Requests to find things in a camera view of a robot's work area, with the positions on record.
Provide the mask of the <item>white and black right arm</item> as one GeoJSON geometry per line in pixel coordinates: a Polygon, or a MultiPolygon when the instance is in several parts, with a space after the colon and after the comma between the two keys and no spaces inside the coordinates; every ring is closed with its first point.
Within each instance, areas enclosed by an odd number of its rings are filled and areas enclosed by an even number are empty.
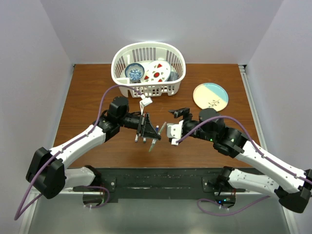
{"type": "Polygon", "coordinates": [[[193,120],[189,108],[171,110],[174,118],[181,117],[178,124],[168,124],[167,137],[177,146],[187,137],[212,142],[220,154],[245,162],[260,175],[243,172],[232,167],[224,167],[215,179],[219,191],[227,192],[244,189],[276,198],[285,208],[295,213],[303,213],[312,196],[312,171],[298,169],[278,159],[252,140],[244,127],[240,130],[229,127],[225,119],[238,120],[220,115],[213,108],[200,111],[199,120],[193,120]]]}

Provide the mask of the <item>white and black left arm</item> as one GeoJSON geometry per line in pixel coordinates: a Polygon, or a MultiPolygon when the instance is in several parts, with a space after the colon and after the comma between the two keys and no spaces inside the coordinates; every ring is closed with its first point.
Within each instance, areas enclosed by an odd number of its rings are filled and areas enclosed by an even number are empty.
{"type": "Polygon", "coordinates": [[[149,120],[149,113],[143,111],[151,103],[151,98],[141,95],[140,111],[130,113],[127,98],[114,98],[109,108],[100,112],[85,131],[50,150],[43,147],[36,150],[26,180],[47,199],[54,198],[66,187],[85,186],[89,191],[98,190],[101,179],[93,167],[68,167],[89,150],[114,137],[121,127],[135,130],[136,138],[160,140],[161,136],[149,120]]]}

